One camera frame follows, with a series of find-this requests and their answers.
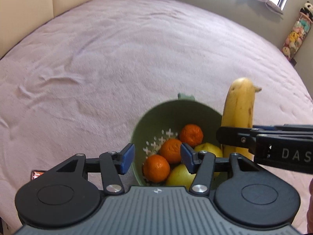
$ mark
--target wrinkled bedsheet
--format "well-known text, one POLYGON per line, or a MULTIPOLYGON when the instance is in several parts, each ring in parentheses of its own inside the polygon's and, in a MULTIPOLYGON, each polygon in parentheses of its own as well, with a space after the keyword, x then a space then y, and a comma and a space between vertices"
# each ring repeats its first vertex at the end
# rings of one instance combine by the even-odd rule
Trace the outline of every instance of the wrinkled bedsheet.
MULTIPOLYGON (((238 77, 263 87, 255 124, 313 124, 312 99, 283 54, 208 11, 93 0, 41 26, 0 60, 0 216, 21 225, 14 196, 32 169, 122 149, 140 117, 179 92, 222 113, 238 77)), ((293 225, 305 233, 312 176, 269 169, 299 191, 293 225)), ((122 179, 135 183, 131 171, 122 179)), ((91 181, 101 186, 99 176, 91 181)))

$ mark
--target green colander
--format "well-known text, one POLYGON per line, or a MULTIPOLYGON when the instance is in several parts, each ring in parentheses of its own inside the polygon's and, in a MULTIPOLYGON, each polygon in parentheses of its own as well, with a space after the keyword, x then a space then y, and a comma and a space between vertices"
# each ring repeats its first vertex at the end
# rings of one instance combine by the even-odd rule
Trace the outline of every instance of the green colander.
MULTIPOLYGON (((136 148, 132 169, 138 184, 157 185, 145 180, 142 165, 149 154, 157 152, 167 139, 176 138, 187 124, 200 126, 204 136, 203 143, 209 142, 220 147, 215 134, 221 121, 222 116, 217 111, 195 101, 193 96, 184 94, 178 94, 178 99, 161 103, 149 110, 136 125, 131 138, 136 148)), ((226 177, 226 174, 221 173, 212 187, 216 187, 226 177)))

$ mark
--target headboard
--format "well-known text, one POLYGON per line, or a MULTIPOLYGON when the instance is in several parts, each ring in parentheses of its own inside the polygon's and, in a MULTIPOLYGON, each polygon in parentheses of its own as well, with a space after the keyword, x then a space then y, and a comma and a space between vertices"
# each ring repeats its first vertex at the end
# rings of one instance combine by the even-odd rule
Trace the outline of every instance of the headboard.
POLYGON ((0 0, 0 58, 39 26, 89 0, 0 0))

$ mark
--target round black disc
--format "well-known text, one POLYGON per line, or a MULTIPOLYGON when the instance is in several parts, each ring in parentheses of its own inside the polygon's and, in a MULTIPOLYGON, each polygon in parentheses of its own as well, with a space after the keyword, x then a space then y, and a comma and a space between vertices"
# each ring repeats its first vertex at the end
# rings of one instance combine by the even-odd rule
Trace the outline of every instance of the round black disc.
POLYGON ((20 218, 41 228, 73 225, 91 215, 99 203, 98 188, 71 173, 38 177, 24 185, 15 197, 20 218))
POLYGON ((300 207, 298 192, 269 172, 241 172, 216 190, 217 208, 234 222, 269 228, 292 222, 300 207))

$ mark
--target gray ribbed plate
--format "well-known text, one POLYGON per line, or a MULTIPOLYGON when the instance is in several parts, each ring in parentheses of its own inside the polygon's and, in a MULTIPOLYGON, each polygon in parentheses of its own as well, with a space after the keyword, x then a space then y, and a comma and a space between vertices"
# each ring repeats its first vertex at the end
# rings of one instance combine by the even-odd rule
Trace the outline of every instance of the gray ribbed plate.
POLYGON ((132 186, 124 195, 108 197, 95 215, 73 227, 40 230, 24 226, 16 233, 39 234, 300 235, 292 226, 272 231, 238 227, 221 217, 208 198, 188 194, 184 187, 141 186, 132 186))

